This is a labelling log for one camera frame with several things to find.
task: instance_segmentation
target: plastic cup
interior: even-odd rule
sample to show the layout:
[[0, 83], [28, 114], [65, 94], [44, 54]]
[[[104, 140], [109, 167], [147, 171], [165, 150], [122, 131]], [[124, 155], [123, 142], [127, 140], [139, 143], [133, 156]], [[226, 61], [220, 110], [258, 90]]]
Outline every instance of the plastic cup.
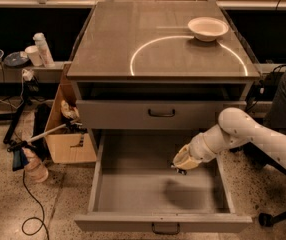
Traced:
[[25, 49], [25, 52], [34, 66], [41, 66], [43, 64], [36, 45], [31, 45]]

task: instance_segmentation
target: closed drawer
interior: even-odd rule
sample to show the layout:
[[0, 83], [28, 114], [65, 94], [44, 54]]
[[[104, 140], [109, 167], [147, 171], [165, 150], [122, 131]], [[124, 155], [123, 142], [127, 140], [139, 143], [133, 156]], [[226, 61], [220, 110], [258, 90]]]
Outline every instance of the closed drawer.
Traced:
[[245, 102], [77, 101], [82, 123], [89, 129], [207, 129], [231, 106], [244, 109]]
[[239, 232], [252, 223], [234, 214], [222, 163], [177, 174], [170, 168], [191, 131], [109, 131], [101, 138], [84, 231]]

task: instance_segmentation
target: concrete floor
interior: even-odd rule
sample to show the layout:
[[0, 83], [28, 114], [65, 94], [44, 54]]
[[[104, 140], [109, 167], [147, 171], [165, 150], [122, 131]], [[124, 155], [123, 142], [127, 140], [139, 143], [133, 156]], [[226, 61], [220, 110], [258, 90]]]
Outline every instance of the concrete floor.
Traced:
[[[11, 112], [9, 106], [4, 111]], [[21, 117], [15, 134], [22, 134], [27, 111]], [[12, 153], [3, 144], [9, 121], [0, 122], [0, 240], [46, 239], [42, 228], [32, 237], [23, 234], [21, 227], [26, 219], [42, 218], [41, 208], [23, 186], [23, 171], [12, 172]], [[26, 177], [26, 185], [41, 202], [45, 211], [45, 224], [50, 239], [184, 239], [184, 240], [286, 240], [286, 220], [272, 228], [261, 227], [259, 213], [277, 215], [286, 211], [286, 176], [266, 166], [257, 169], [242, 151], [221, 154], [224, 173], [232, 194], [236, 213], [249, 215], [253, 223], [240, 233], [179, 233], [160, 236], [154, 233], [83, 232], [73, 221], [76, 214], [85, 214], [89, 203], [94, 164], [64, 165], [45, 161], [49, 177], [43, 183], [34, 183]], [[26, 224], [28, 233], [40, 225], [36, 220]]]

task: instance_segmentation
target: cardboard box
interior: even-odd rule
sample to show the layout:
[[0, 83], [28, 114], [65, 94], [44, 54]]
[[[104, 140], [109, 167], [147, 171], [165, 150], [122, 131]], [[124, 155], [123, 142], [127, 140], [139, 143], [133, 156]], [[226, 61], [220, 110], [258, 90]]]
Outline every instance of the cardboard box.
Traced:
[[[64, 124], [61, 114], [61, 101], [63, 99], [70, 105], [74, 105], [76, 101], [72, 85], [66, 80], [62, 80], [58, 87], [45, 131]], [[81, 140], [82, 134], [66, 134], [65, 132], [66, 128], [62, 128], [45, 136], [54, 163], [71, 164], [96, 161], [96, 148], [88, 133], [83, 135], [83, 146], [76, 147]]]

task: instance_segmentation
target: robotic arm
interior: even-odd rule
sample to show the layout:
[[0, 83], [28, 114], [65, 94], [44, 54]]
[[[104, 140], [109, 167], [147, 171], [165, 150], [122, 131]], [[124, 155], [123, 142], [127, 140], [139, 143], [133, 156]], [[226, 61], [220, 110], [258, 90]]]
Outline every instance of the robotic arm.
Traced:
[[183, 146], [174, 157], [172, 166], [186, 174], [186, 170], [211, 161], [219, 152], [248, 142], [252, 142], [286, 169], [286, 135], [258, 124], [237, 108], [223, 110], [218, 124], [196, 135], [189, 144]]

